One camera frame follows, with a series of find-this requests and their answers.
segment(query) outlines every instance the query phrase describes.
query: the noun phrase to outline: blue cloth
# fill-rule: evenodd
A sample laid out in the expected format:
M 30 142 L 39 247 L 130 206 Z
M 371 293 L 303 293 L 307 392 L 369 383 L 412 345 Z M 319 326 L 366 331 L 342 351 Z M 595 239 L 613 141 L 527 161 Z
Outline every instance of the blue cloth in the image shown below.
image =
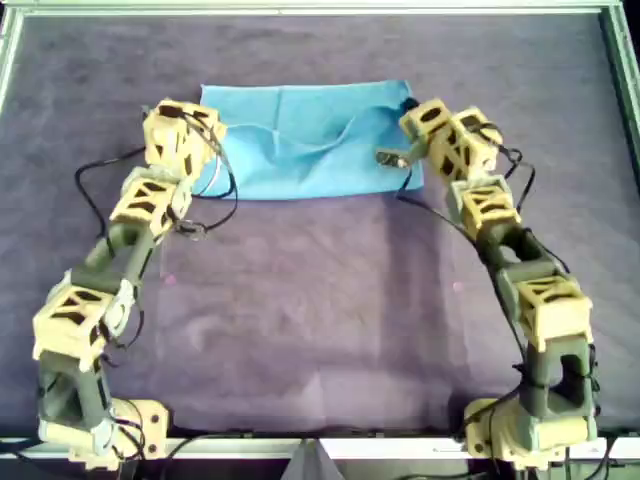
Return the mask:
M 337 86 L 202 87 L 202 105 L 228 126 L 223 146 L 238 195 L 246 200 L 333 197 L 397 190 L 407 172 L 379 165 L 376 148 L 408 150 L 398 126 L 406 82 Z M 409 189 L 423 184 L 414 167 Z M 201 193 L 215 170 L 209 163 L 193 188 Z M 204 193 L 229 188 L 224 165 Z

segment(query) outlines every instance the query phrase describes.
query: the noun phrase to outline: metal frame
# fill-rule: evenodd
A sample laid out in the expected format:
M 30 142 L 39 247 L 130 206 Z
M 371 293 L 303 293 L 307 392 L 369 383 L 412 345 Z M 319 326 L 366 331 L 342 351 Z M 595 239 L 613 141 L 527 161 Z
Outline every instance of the metal frame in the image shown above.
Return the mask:
M 14 442 L 21 438 L 2 439 Z M 184 439 L 169 438 L 167 451 Z M 300 446 L 302 438 L 216 438 L 194 440 L 181 448 L 175 458 L 207 460 L 289 459 Z M 449 438 L 321 438 L 323 448 L 333 460 L 471 460 L 462 443 Z M 573 460 L 600 460 L 606 450 L 606 440 L 599 438 L 570 448 Z M 69 450 L 61 445 L 45 443 L 30 448 L 24 455 L 34 459 L 69 457 Z M 1 454 L 1 459 L 14 458 Z M 619 438 L 610 458 L 640 460 L 640 438 Z
M 634 171 L 640 159 L 640 73 L 623 7 L 619 0 L 8 0 L 0 30 L 0 114 L 20 42 L 24 19 L 31 16 L 134 15 L 354 15 L 354 14 L 600 14 L 606 46 L 612 59 L 621 110 L 627 126 Z M 19 439 L 5 438 L 10 442 Z M 182 439 L 171 438 L 172 449 Z M 268 459 L 291 458 L 302 439 L 219 438 L 196 440 L 177 458 Z M 325 438 L 320 440 L 333 459 L 469 459 L 464 445 L 446 438 Z M 605 440 L 570 449 L 573 459 L 599 459 Z M 33 458 L 64 459 L 68 451 L 44 444 L 27 452 Z M 12 458 L 11 455 L 0 455 Z M 621 438 L 611 458 L 640 459 L 640 438 Z

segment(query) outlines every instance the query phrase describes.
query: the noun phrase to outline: black cable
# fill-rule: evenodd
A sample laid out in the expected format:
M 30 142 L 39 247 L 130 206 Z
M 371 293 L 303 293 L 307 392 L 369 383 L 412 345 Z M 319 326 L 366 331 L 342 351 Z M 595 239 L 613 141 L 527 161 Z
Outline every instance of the black cable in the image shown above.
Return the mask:
M 565 480 L 571 480 L 571 449 L 569 447 L 565 449 L 564 477 Z
M 498 126 L 491 122 L 479 123 L 477 125 L 473 125 L 467 130 L 471 133 L 475 133 L 480 138 L 482 138 L 487 143 L 498 148 L 498 151 L 504 155 L 509 162 L 511 162 L 511 167 L 507 170 L 507 173 L 504 174 L 504 178 L 508 179 L 511 175 L 515 173 L 515 171 L 520 167 L 524 166 L 530 170 L 529 178 L 527 179 L 527 183 L 525 184 L 522 193 L 520 194 L 520 199 L 516 202 L 516 211 L 520 213 L 522 207 L 524 205 L 529 192 L 533 188 L 533 183 L 536 179 L 536 168 L 529 162 L 523 161 L 522 152 L 517 148 L 507 148 L 503 144 L 496 142 L 491 137 L 489 137 L 486 133 L 483 132 L 485 129 L 495 130 L 502 135 L 502 132 L 498 128 Z
M 400 188 L 396 192 L 395 198 L 397 200 L 400 200 L 403 203 L 407 203 L 409 205 L 413 205 L 414 207 L 422 208 L 423 210 L 426 210 L 430 214 L 435 215 L 440 220 L 443 220 L 444 222 L 449 224 L 451 227 L 455 228 L 458 231 L 458 233 L 460 233 L 460 235 L 462 235 L 465 238 L 465 240 L 467 240 L 467 242 L 469 242 L 471 244 L 471 246 L 475 249 L 475 246 L 476 246 L 475 242 L 469 236 L 469 234 L 464 229 L 462 229 L 459 225 L 456 225 L 454 222 L 452 222 L 450 219 L 448 219 L 446 215 L 444 215 L 443 213 L 440 213 L 435 208 L 430 207 L 425 202 L 422 202 L 422 201 L 417 200 L 415 198 L 411 198 L 411 197 L 407 197 L 407 196 L 402 195 L 403 193 L 405 193 L 407 191 L 407 186 L 409 185 L 409 182 L 411 181 L 412 175 L 413 175 L 413 171 L 409 170 L 409 173 L 407 174 L 407 178 L 405 178 L 404 182 L 402 183 L 402 185 L 400 186 Z
M 489 448 L 491 449 L 491 464 L 493 465 L 493 470 L 496 475 L 500 477 L 500 467 L 498 466 L 498 461 L 496 460 L 496 454 L 494 450 L 493 444 L 493 417 L 496 414 L 497 405 L 492 404 L 493 408 L 491 409 L 491 413 L 489 414 Z
M 184 447 L 186 447 L 190 443 L 193 443 L 197 440 L 205 440 L 209 438 L 225 438 L 227 436 L 228 435 L 224 433 L 206 433 L 204 435 L 197 435 L 195 437 L 185 438 L 182 442 L 176 445 L 174 449 L 171 450 L 171 452 L 169 452 L 169 454 L 165 457 L 165 463 L 162 466 L 162 470 L 160 470 L 160 476 L 158 477 L 158 480 L 166 480 L 167 472 L 169 471 L 171 462 L 173 462 L 173 459 L 178 454 L 178 452 L 180 452 L 180 450 L 182 450 Z
M 54 472 L 54 471 L 50 470 L 49 468 L 46 468 L 46 467 L 44 467 L 42 465 L 39 465 L 38 462 L 35 461 L 33 458 L 30 458 L 30 457 L 28 457 L 26 455 L 23 455 L 20 452 L 11 452 L 11 454 L 13 456 L 15 456 L 22 463 L 24 463 L 26 465 L 29 465 L 34 470 L 37 470 L 41 474 L 46 475 L 47 478 L 57 478 L 57 479 L 60 479 L 60 480 L 87 480 L 87 478 L 88 478 L 86 475 L 75 475 L 75 474 L 71 474 L 71 473 Z
M 138 307 L 138 326 L 136 328 L 135 334 L 133 335 L 133 338 L 129 340 L 127 343 L 121 343 L 111 336 L 107 338 L 107 344 L 113 344 L 116 347 L 116 349 L 123 350 L 125 352 L 129 350 L 129 348 L 131 348 L 136 343 L 136 341 L 138 341 L 138 339 L 140 338 L 140 334 L 142 333 L 142 330 L 145 325 L 144 309 L 140 306 L 137 294 L 135 294 L 135 300 L 136 300 L 136 306 Z M 111 360 L 111 358 L 106 353 L 103 353 L 100 356 L 100 358 L 104 363 L 106 363 L 111 368 L 120 368 L 121 366 L 121 364 L 113 362 L 113 360 Z
M 618 437 L 607 437 L 607 448 L 604 451 L 602 459 L 598 463 L 598 466 L 593 471 L 593 473 L 585 478 L 585 480 L 595 480 L 596 478 L 598 478 L 598 475 L 600 475 L 600 472 L 602 472 L 603 468 L 605 469 L 605 476 L 603 480 L 606 480 L 609 477 L 609 456 L 611 455 L 611 450 L 613 449 L 613 445 L 616 443 L 617 439 Z
M 115 250 L 113 248 L 113 244 L 111 243 L 111 239 L 109 238 L 109 235 L 107 233 L 107 222 L 104 219 L 102 212 L 100 211 L 98 206 L 94 203 L 93 199 L 91 198 L 91 196 L 85 189 L 84 185 L 82 184 L 82 174 L 94 168 L 105 167 L 107 165 L 112 165 L 114 163 L 129 160 L 130 158 L 133 158 L 136 155 L 139 155 L 140 153 L 144 152 L 144 150 L 145 150 L 145 147 L 138 147 L 124 153 L 123 155 L 120 155 L 119 157 L 111 158 L 109 160 L 99 160 L 97 162 L 87 163 L 85 165 L 82 165 L 80 168 L 78 168 L 74 173 L 74 179 L 75 179 L 76 187 L 78 188 L 78 191 L 84 197 L 89 207 L 91 207 L 91 210 L 93 211 L 94 215 L 98 219 L 98 222 L 100 223 L 100 233 L 98 233 L 97 236 L 103 237 L 106 240 L 111 257 L 115 257 Z

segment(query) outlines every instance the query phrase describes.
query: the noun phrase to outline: wire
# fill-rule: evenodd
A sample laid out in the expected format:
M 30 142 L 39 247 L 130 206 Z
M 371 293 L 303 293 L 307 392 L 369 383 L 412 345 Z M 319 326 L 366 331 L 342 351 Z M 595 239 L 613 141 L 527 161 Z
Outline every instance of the wire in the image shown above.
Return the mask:
M 471 246 L 475 249 L 475 243 L 474 243 L 473 239 L 469 236 L 469 234 L 464 229 L 462 229 L 459 225 L 456 225 L 453 221 L 451 221 L 449 218 L 447 218 L 446 215 L 444 215 L 443 213 L 439 212 L 435 208 L 427 205 L 425 202 L 421 202 L 420 200 L 417 200 L 415 198 L 411 198 L 411 197 L 407 197 L 405 195 L 402 195 L 403 193 L 405 193 L 407 191 L 407 186 L 409 185 L 409 182 L 411 181 L 412 175 L 413 175 L 413 171 L 409 170 L 409 174 L 407 175 L 407 178 L 405 178 L 404 182 L 402 183 L 402 185 L 400 186 L 400 188 L 396 192 L 395 198 L 397 200 L 400 200 L 403 203 L 408 204 L 408 205 L 413 205 L 414 207 L 422 208 L 423 210 L 426 210 L 430 214 L 438 217 L 440 220 L 446 222 L 451 227 L 456 229 L 458 231 L 458 233 L 460 233 L 460 235 L 462 235 L 467 240 L 467 242 L 469 242 L 471 244 Z
M 605 476 L 603 480 L 606 480 L 609 477 L 609 463 L 610 463 L 609 457 L 611 456 L 611 450 L 613 449 L 613 445 L 616 443 L 617 439 L 618 437 L 607 438 L 607 448 L 604 451 L 604 455 L 602 456 L 602 459 L 598 463 L 598 466 L 593 471 L 593 473 L 589 475 L 587 478 L 585 478 L 585 480 L 595 480 L 596 478 L 598 478 L 598 475 L 600 475 L 600 472 L 602 471 L 603 468 L 605 469 Z
M 186 447 L 190 443 L 193 443 L 193 442 L 195 442 L 197 440 L 205 440 L 205 439 L 209 439 L 209 438 L 224 438 L 224 437 L 227 437 L 227 436 L 228 435 L 226 435 L 224 433 L 206 433 L 204 435 L 197 435 L 195 437 L 185 438 L 182 442 L 180 442 L 178 445 L 176 445 L 174 447 L 174 449 L 171 450 L 171 452 L 169 452 L 169 454 L 165 457 L 165 463 L 162 466 L 162 470 L 160 470 L 160 476 L 158 477 L 158 480 L 166 480 L 167 472 L 169 471 L 169 467 L 171 466 L 171 462 L 173 462 L 173 459 L 178 454 L 178 452 L 180 452 L 180 450 L 182 450 L 184 447 Z
M 522 207 L 524 205 L 529 192 L 533 188 L 533 183 L 536 179 L 536 168 L 529 162 L 523 161 L 522 152 L 517 148 L 507 148 L 503 144 L 496 142 L 491 137 L 489 137 L 486 133 L 483 132 L 485 129 L 495 130 L 502 135 L 502 132 L 498 128 L 498 126 L 491 122 L 479 123 L 477 125 L 473 125 L 471 127 L 467 127 L 467 130 L 471 133 L 475 133 L 480 138 L 482 138 L 485 142 L 495 146 L 498 148 L 498 151 L 504 155 L 509 162 L 511 162 L 511 167 L 507 170 L 507 173 L 504 174 L 504 178 L 508 179 L 511 175 L 515 173 L 515 171 L 520 167 L 524 166 L 530 170 L 529 178 L 527 183 L 525 184 L 522 193 L 520 194 L 520 199 L 516 203 L 516 211 L 520 213 Z
M 215 159 L 216 159 L 216 169 L 213 172 L 213 176 L 209 180 L 209 183 L 207 183 L 207 185 L 195 195 L 196 197 L 201 197 L 206 192 L 208 192 L 209 189 L 213 186 L 213 184 L 216 183 L 216 181 L 218 180 L 218 177 L 220 176 L 220 165 L 221 165 L 221 163 L 218 160 L 218 156 L 217 155 L 215 155 Z
M 20 460 L 22 463 L 30 465 L 31 468 L 33 468 L 34 470 L 37 470 L 40 473 L 45 474 L 47 477 L 49 478 L 58 478 L 60 480 L 87 480 L 87 476 L 86 475 L 75 475 L 75 474 L 71 474 L 71 473 L 58 473 L 58 472 L 54 472 L 52 470 L 50 470 L 49 468 L 43 467 L 42 465 L 39 465 L 38 462 L 36 462 L 34 459 L 23 455 L 20 452 L 11 452 L 12 455 L 14 455 L 18 460 Z
M 216 134 L 214 132 L 214 127 L 212 126 L 211 128 L 209 128 L 207 124 L 204 123 L 204 121 L 200 117 L 197 117 L 189 112 L 185 112 L 184 110 L 178 107 L 173 107 L 173 106 L 161 107 L 160 114 L 168 116 L 170 118 L 182 118 L 186 122 L 186 124 L 189 127 L 191 127 L 193 131 L 196 132 L 198 136 L 216 154 L 216 161 L 218 165 L 220 164 L 220 162 L 222 162 L 227 167 L 227 174 L 229 175 L 229 190 L 227 190 L 227 192 L 223 193 L 222 195 L 216 195 L 212 197 L 202 196 L 202 194 L 206 192 L 211 185 L 213 185 L 213 181 L 216 179 L 216 175 L 217 175 L 217 174 L 214 174 L 214 178 L 209 181 L 209 184 L 207 185 L 205 190 L 203 190 L 197 195 L 192 195 L 192 196 L 194 198 L 221 199 L 221 198 L 227 197 L 231 193 L 234 193 L 234 204 L 232 209 L 220 220 L 210 225 L 205 225 L 202 222 L 194 222 L 189 220 L 178 221 L 176 225 L 176 230 L 178 231 L 178 233 L 181 233 L 183 235 L 194 235 L 194 234 L 197 234 L 199 230 L 204 235 L 206 235 L 212 230 L 215 230 L 216 228 L 221 227 L 222 225 L 227 223 L 231 219 L 231 217 L 235 215 L 236 210 L 238 209 L 238 185 L 236 183 L 235 175 L 233 174 L 233 169 L 231 168 L 231 163 L 229 162 L 229 158 L 227 157 L 227 154 L 224 150 L 224 147 L 222 146 L 222 143 L 216 137 Z M 200 126 L 193 123 L 190 119 L 195 120 L 197 123 L 200 124 Z M 210 138 L 207 138 L 203 133 L 207 129 L 209 130 Z
M 491 413 L 489 414 L 489 448 L 491 448 L 491 464 L 493 465 L 496 475 L 500 477 L 500 467 L 498 466 L 495 450 L 493 448 L 493 417 L 496 414 L 496 407 L 497 405 L 493 405 Z
M 565 449 L 564 478 L 565 480 L 571 480 L 571 449 L 569 447 Z
M 107 233 L 107 222 L 104 219 L 102 212 L 100 211 L 100 209 L 95 204 L 95 202 L 93 201 L 93 199 L 91 198 L 87 190 L 85 189 L 84 185 L 82 184 L 82 174 L 94 168 L 101 168 L 107 165 L 112 165 L 114 163 L 129 160 L 130 158 L 133 158 L 139 155 L 140 153 L 144 152 L 144 150 L 145 150 L 145 147 L 138 147 L 124 153 L 123 155 L 120 155 L 119 157 L 111 158 L 109 160 L 99 160 L 97 162 L 87 163 L 85 165 L 82 165 L 80 168 L 78 168 L 74 173 L 74 179 L 75 179 L 75 183 L 76 183 L 76 187 L 78 188 L 78 191 L 84 197 L 89 207 L 91 207 L 91 210 L 93 211 L 94 215 L 98 219 L 98 223 L 100 224 L 100 233 L 98 233 L 97 236 L 103 237 L 106 240 L 107 247 L 109 248 L 109 254 L 111 255 L 112 258 L 115 257 L 115 250 L 113 248 L 113 244 L 111 243 L 111 239 L 109 238 L 109 235 Z
M 127 343 L 120 343 L 114 337 L 111 337 L 111 336 L 107 337 L 108 344 L 113 344 L 116 347 L 116 349 L 123 350 L 125 352 L 129 350 L 129 348 L 131 348 L 138 341 L 138 339 L 140 338 L 140 334 L 142 333 L 142 330 L 145 325 L 144 323 L 145 313 L 144 313 L 144 309 L 140 306 L 140 302 L 138 300 L 137 287 L 136 287 L 136 294 L 135 294 L 135 303 L 136 303 L 136 306 L 138 307 L 138 327 L 136 328 L 136 333 L 133 335 L 133 338 L 129 340 L 129 342 Z M 120 366 L 122 365 L 119 363 L 114 363 L 106 353 L 103 353 L 100 357 L 102 358 L 104 363 L 109 365 L 111 368 L 120 368 Z

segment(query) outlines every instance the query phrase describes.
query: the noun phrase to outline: robotic arm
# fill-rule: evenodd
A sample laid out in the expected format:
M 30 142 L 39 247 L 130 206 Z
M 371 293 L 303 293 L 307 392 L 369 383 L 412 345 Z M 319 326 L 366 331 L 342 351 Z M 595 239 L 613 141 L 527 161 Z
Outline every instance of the robotic arm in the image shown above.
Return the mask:
M 475 246 L 507 321 L 528 341 L 519 387 L 466 408 L 468 451 L 513 462 L 518 470 L 547 469 L 564 458 L 566 447 L 597 438 L 591 300 L 522 225 L 504 176 L 489 173 L 502 136 L 480 110 L 453 114 L 434 99 L 415 105 L 400 125 L 411 149 L 394 163 L 408 166 L 428 156 L 448 187 L 450 218 Z M 379 160 L 390 161 L 384 154 Z M 562 379 L 553 385 L 555 365 Z
M 117 468 L 125 458 L 165 456 L 168 411 L 151 400 L 112 398 L 101 355 L 124 331 L 156 246 L 179 225 L 191 189 L 224 137 L 218 112 L 162 101 L 144 122 L 147 168 L 122 185 L 110 226 L 85 261 L 66 272 L 33 319 L 39 362 L 39 431 L 70 447 L 87 468 Z M 110 269 L 130 248 L 124 273 Z

